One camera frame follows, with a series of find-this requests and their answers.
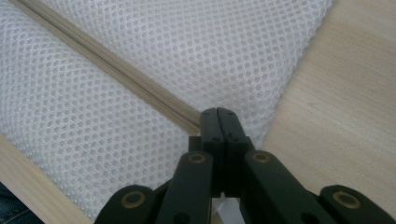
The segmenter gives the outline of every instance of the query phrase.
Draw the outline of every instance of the denim fabric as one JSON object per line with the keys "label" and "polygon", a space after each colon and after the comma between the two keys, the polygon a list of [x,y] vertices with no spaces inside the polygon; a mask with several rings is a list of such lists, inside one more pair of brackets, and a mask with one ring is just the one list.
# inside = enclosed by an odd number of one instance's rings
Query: denim fabric
{"label": "denim fabric", "polygon": [[2,183],[0,183],[0,224],[43,223]]}

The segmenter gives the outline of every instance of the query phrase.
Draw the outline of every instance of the black clamp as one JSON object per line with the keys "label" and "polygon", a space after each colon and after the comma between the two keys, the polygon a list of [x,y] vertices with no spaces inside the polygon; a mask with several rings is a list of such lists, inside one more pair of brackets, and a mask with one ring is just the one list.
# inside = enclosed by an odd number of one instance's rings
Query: black clamp
{"label": "black clamp", "polygon": [[221,193],[240,198],[246,223],[393,223],[395,220],[354,189],[306,190],[271,153],[255,150],[233,111],[201,114],[201,136],[191,136],[189,152],[173,179],[152,190],[129,186],[116,192],[96,224],[207,224],[211,200]]}

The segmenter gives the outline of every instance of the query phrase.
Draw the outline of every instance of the white mesh fabric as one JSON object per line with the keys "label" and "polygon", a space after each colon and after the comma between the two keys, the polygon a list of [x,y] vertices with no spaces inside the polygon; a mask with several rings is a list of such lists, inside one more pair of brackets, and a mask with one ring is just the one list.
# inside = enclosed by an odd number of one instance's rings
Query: white mesh fabric
{"label": "white mesh fabric", "polygon": [[8,1],[0,34],[0,132],[90,218],[172,177],[184,131]]}
{"label": "white mesh fabric", "polygon": [[332,0],[42,0],[197,110],[236,112],[260,147]]}

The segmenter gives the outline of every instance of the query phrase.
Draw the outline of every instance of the brass rivet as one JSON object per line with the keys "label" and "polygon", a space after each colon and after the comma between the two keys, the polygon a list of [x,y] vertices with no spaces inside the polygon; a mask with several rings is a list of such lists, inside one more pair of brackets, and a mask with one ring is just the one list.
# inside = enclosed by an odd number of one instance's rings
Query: brass rivet
{"label": "brass rivet", "polygon": [[348,194],[343,191],[337,191],[335,192],[332,197],[335,199],[336,202],[339,204],[343,205],[344,207],[350,208],[350,209],[356,209],[361,207],[361,202],[359,199],[357,199],[355,196]]}
{"label": "brass rivet", "polygon": [[[136,197],[136,200],[131,202],[131,198]],[[121,204],[125,208],[136,208],[146,200],[145,194],[141,191],[131,191],[125,194],[121,199]]]}
{"label": "brass rivet", "polygon": [[253,160],[257,162],[266,163],[270,160],[270,157],[266,154],[258,152],[253,154]]}
{"label": "brass rivet", "polygon": [[204,155],[201,154],[192,154],[189,156],[189,161],[192,163],[202,163],[206,160]]}

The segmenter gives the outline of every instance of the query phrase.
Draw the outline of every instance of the wooden table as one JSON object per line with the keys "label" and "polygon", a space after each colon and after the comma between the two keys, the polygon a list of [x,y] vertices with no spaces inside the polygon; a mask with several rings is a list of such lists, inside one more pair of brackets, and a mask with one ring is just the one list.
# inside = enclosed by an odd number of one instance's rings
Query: wooden table
{"label": "wooden table", "polygon": [[[311,191],[349,186],[396,217],[395,71],[396,3],[336,2],[280,100],[263,149]],[[90,223],[2,135],[0,170],[0,181],[46,223]]]}

